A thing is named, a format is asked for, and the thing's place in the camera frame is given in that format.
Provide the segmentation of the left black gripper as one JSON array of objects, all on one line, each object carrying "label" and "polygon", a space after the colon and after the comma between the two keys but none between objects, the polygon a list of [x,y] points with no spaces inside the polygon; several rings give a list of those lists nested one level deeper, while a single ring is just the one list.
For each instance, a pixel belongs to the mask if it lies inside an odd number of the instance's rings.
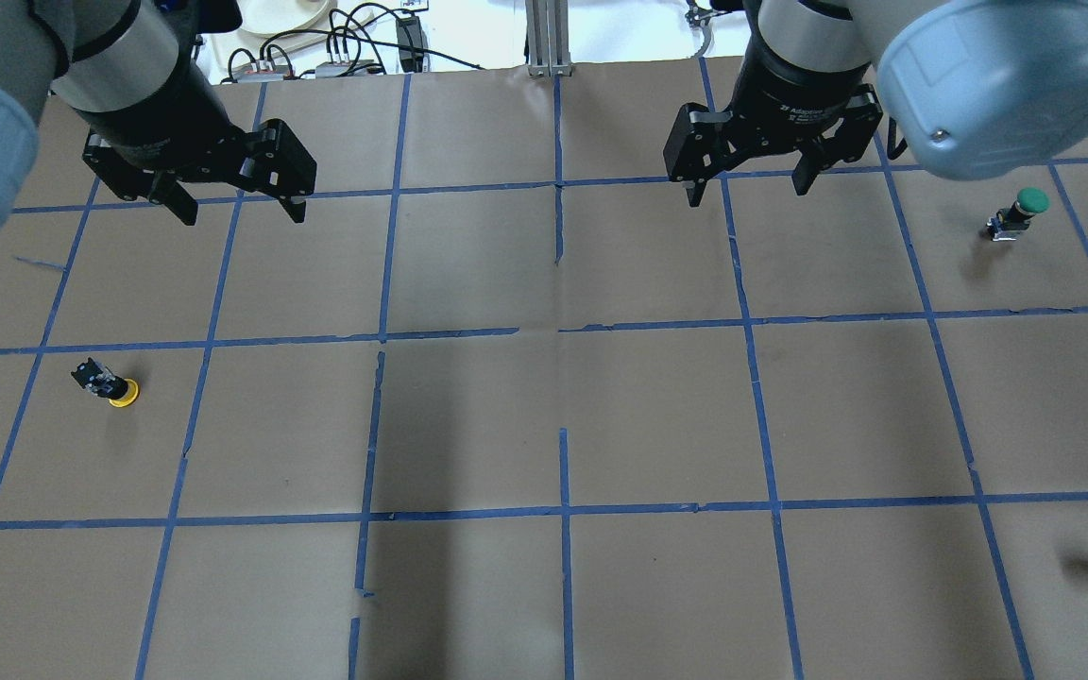
[{"label": "left black gripper", "polygon": [[227,182],[276,199],[302,224],[318,163],[284,121],[245,132],[211,90],[159,90],[116,110],[83,108],[83,160],[122,201],[145,199],[193,227],[198,203],[184,182]]}]

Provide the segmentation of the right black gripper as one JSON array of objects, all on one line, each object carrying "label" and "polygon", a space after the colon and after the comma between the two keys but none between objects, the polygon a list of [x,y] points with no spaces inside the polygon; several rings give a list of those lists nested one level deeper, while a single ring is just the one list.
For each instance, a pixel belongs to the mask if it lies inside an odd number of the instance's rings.
[{"label": "right black gripper", "polygon": [[879,129],[879,95],[864,75],[871,62],[798,66],[768,44],[749,44],[734,90],[721,111],[690,102],[678,109],[664,145],[669,181],[696,208],[707,184],[749,160],[799,156],[791,185],[805,196],[838,162],[856,162]]}]

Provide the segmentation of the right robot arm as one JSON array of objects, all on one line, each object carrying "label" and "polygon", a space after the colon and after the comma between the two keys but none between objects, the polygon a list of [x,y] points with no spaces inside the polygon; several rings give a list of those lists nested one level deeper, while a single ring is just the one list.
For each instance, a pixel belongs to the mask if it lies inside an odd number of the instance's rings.
[{"label": "right robot arm", "polygon": [[799,154],[798,195],[882,118],[943,180],[993,180],[1088,137],[1088,1],[717,1],[751,36],[721,110],[679,108],[662,150],[698,206],[749,160]]}]

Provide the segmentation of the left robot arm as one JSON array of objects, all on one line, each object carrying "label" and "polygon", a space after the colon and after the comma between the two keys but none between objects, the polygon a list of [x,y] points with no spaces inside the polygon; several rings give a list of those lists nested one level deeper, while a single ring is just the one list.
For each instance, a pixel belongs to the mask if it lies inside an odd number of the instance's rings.
[{"label": "left robot arm", "polygon": [[39,152],[49,95],[88,125],[82,159],[124,201],[197,219],[190,182],[277,199],[302,223],[318,164],[283,120],[233,124],[193,55],[236,1],[0,1],[0,228]]}]

